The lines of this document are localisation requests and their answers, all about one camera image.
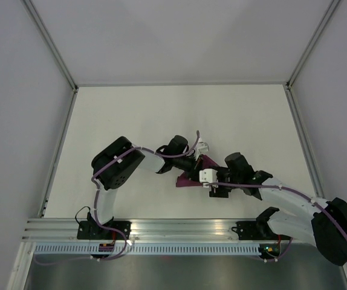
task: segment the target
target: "metal frame edge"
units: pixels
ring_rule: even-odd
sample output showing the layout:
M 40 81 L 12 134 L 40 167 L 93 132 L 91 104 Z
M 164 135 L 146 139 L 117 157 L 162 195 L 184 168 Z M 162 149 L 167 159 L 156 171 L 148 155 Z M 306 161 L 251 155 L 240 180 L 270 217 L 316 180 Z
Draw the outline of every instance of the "metal frame edge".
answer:
M 56 149 L 54 151 L 53 158 L 51 159 L 51 167 L 50 167 L 50 170 L 48 172 L 48 175 L 47 175 L 47 178 L 45 181 L 44 192 L 42 194 L 43 200 L 42 200 L 42 204 L 41 204 L 41 207 L 39 208 L 39 212 L 37 215 L 39 217 L 41 217 L 44 214 L 44 208 L 45 208 L 48 196 L 50 195 L 51 187 L 53 186 L 55 173 L 57 170 L 60 154 L 62 152 L 63 144 L 65 142 L 67 129 L 68 129 L 69 124 L 70 124 L 71 115 L 73 114 L 73 109 L 74 109 L 74 104 L 76 103 L 77 94 L 78 94 L 78 89 L 76 89 L 73 92 L 73 96 L 70 98 L 69 109 L 68 109 L 68 112 L 66 114 L 65 120 L 63 121 L 62 130 L 60 132 L 60 135 L 58 137 L 58 141 L 56 143 L 57 144 Z
M 53 55 L 53 58 L 58 68 L 60 69 L 63 76 L 66 78 L 71 89 L 75 92 L 78 89 L 78 86 L 76 85 L 73 77 L 71 76 L 70 71 L 66 66 L 66 63 L 63 61 L 63 58 L 60 55 L 59 50 L 57 49 L 57 46 L 55 45 L 53 39 L 51 38 L 35 5 L 31 0 L 21 0 L 21 2 L 24 8 L 26 9 L 27 13 L 29 14 L 31 20 L 34 22 L 36 28 L 38 29 L 39 34 L 42 36 L 42 39 L 44 40 L 47 48 L 50 50 L 50 53 Z
M 80 87 L 117 87 L 117 86 L 214 86 L 214 85 L 283 85 L 285 80 L 280 81 L 231 81 L 231 82 L 152 82 L 152 83 L 83 83 Z
M 330 20 L 334 16 L 334 13 L 336 12 L 337 8 L 339 7 L 342 0 L 332 0 L 329 4 L 328 8 L 326 9 L 323 17 L 321 18 L 316 30 L 314 31 L 310 41 L 308 42 L 308 45 L 305 47 L 296 67 L 294 68 L 289 81 L 288 86 L 291 87 L 293 83 L 295 83 L 297 77 L 299 76 L 301 70 L 304 68 L 304 65 L 306 61 L 308 60 L 309 56 L 311 55 L 313 49 L 316 47 L 319 39 L 321 38 L 325 28 L 328 26 Z
M 287 96 L 290 112 L 292 114 L 292 118 L 294 121 L 294 125 L 297 130 L 297 134 L 300 139 L 300 144 L 302 148 L 302 152 L 305 158 L 306 165 L 308 166 L 308 171 L 312 180 L 313 188 L 318 197 L 323 198 L 324 191 L 321 182 L 321 178 L 319 175 L 319 171 L 317 169 L 317 163 L 313 155 L 313 151 L 308 139 L 308 135 L 306 134 L 306 130 L 304 128 L 301 114 L 294 98 L 294 95 L 287 84 L 284 85 L 285 95 Z
M 23 290 L 27 282 L 36 243 L 21 243 L 8 280 L 7 290 Z

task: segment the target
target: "purple cable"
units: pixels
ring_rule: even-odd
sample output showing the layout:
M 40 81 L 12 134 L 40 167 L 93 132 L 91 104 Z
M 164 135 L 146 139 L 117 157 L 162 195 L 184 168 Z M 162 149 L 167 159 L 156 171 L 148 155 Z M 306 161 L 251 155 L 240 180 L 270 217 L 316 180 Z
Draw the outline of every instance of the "purple cable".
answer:
M 39 266 L 54 266 L 54 265 L 62 264 L 64 262 L 77 261 L 77 260 L 90 260 L 90 259 L 91 259 L 90 256 L 83 256 L 83 257 L 74 257 L 74 258 L 65 259 L 65 260 L 56 261 L 56 262 L 44 263 L 37 260 L 37 255 L 33 256 L 34 263 L 38 264 Z
M 96 191 L 96 196 L 94 198 L 94 219 L 96 220 L 96 223 L 97 225 L 100 227 L 100 228 L 103 228 L 104 230 L 108 230 L 108 231 L 115 231 L 116 233 L 119 233 L 122 235 L 122 237 L 124 238 L 124 247 L 121 249 L 121 251 L 114 255 L 113 257 L 107 257 L 107 258 L 103 258 L 102 260 L 114 260 L 114 259 L 117 259 L 119 258 L 122 253 L 124 253 L 125 249 L 126 249 L 126 236 L 125 234 L 122 232 L 122 231 L 119 231 L 118 229 L 116 228 L 111 228 L 111 227 L 106 227 L 104 225 L 102 225 L 99 221 L 99 218 L 98 218 L 98 214 L 97 214 L 97 204 L 98 204 L 98 200 L 99 200 L 99 196 L 100 196 L 100 191 L 101 191 L 101 186 L 100 184 L 96 181 L 96 178 L 102 173 L 104 172 L 106 169 L 108 169 L 109 167 L 111 167 L 113 164 L 115 164 L 119 159 L 121 158 L 124 158 L 126 155 L 128 155 L 129 153 L 135 151 L 135 150 L 144 150 L 144 151 L 147 151 L 147 152 L 150 152 L 152 154 L 155 154 L 157 156 L 160 156 L 160 157 L 163 157 L 163 158 L 178 158 L 178 157 L 183 157 L 183 156 L 187 156 L 189 153 L 191 153 L 194 148 L 196 147 L 196 145 L 198 144 L 198 141 L 199 141 L 199 138 L 200 138 L 200 132 L 197 130 L 196 131 L 196 141 L 195 143 L 193 144 L 193 146 L 188 149 L 186 152 L 182 153 L 182 154 L 178 154 L 178 155 L 163 155 L 163 154 L 160 154 L 160 153 L 157 153 L 151 149 L 148 149 L 148 148 L 143 148 L 143 147 L 133 147 L 133 148 L 130 148 L 129 150 L 125 151 L 124 153 L 122 153 L 120 156 L 118 156 L 117 158 L 113 159 L 111 162 L 107 163 L 107 165 L 105 165 L 104 167 L 102 167 L 99 171 L 97 171 L 91 178 L 91 182 L 93 182 L 96 187 L 97 187 L 97 191 Z
M 277 185 L 253 185 L 253 184 L 231 184 L 231 183 L 224 183 L 224 182 L 213 182 L 209 185 L 221 185 L 221 186 L 229 186 L 229 187 L 237 187 L 237 188 L 255 188 L 255 189 L 280 189 Z M 281 187 L 281 190 L 286 190 L 288 192 L 292 192 L 295 195 L 300 196 L 301 198 L 311 201 L 312 198 L 309 196 L 306 196 L 305 194 L 299 192 L 298 190 L 295 190 L 290 187 Z M 347 233 L 343 230 L 343 228 L 338 224 L 338 222 L 318 203 L 314 202 L 314 206 L 316 206 L 325 216 L 334 224 L 334 226 L 337 228 L 337 230 L 342 234 L 344 239 L 347 241 Z

